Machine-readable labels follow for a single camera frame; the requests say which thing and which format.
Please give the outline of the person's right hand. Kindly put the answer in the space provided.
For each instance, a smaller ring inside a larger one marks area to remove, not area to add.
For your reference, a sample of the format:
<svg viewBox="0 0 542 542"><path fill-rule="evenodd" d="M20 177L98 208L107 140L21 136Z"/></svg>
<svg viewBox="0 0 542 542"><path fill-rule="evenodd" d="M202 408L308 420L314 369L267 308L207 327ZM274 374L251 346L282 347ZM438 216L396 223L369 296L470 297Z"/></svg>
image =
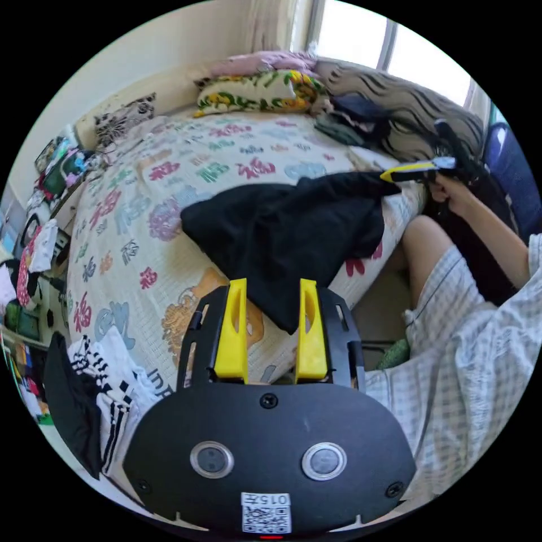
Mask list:
<svg viewBox="0 0 542 542"><path fill-rule="evenodd" d="M447 203L449 209L461 218L467 216L473 195L460 181L437 173L429 190L434 201Z"/></svg>

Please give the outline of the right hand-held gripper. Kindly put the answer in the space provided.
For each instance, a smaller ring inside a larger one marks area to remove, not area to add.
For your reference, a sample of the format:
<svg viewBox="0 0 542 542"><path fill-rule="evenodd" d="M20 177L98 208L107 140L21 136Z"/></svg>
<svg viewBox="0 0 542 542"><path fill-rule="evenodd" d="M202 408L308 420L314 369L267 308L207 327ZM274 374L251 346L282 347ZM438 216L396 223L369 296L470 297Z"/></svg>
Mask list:
<svg viewBox="0 0 542 542"><path fill-rule="evenodd" d="M429 190L435 175L440 173L460 181L470 190L474 199L475 189L479 183L479 174L483 172L483 169L479 169L468 160L460 161L452 156L436 156L426 161L396 165L380 173L379 178L389 183L414 181Z"/></svg>

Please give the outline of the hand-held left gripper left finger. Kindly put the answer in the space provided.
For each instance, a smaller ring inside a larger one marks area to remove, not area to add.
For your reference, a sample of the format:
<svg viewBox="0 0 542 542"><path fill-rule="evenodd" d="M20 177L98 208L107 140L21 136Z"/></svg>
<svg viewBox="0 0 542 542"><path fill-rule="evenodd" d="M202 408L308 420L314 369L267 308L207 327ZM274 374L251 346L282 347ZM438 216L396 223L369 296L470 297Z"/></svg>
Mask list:
<svg viewBox="0 0 542 542"><path fill-rule="evenodd" d="M248 382L247 280L229 283L213 368L222 381Z"/></svg>

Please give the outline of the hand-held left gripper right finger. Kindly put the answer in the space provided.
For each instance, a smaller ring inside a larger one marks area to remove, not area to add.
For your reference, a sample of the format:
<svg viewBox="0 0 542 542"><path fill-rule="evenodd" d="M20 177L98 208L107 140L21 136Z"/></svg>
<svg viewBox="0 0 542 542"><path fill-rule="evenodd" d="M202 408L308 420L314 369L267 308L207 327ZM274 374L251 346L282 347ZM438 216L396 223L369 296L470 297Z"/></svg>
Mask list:
<svg viewBox="0 0 542 542"><path fill-rule="evenodd" d="M326 344L317 284L302 278L295 383L319 382L325 379L326 375Z"/></svg>

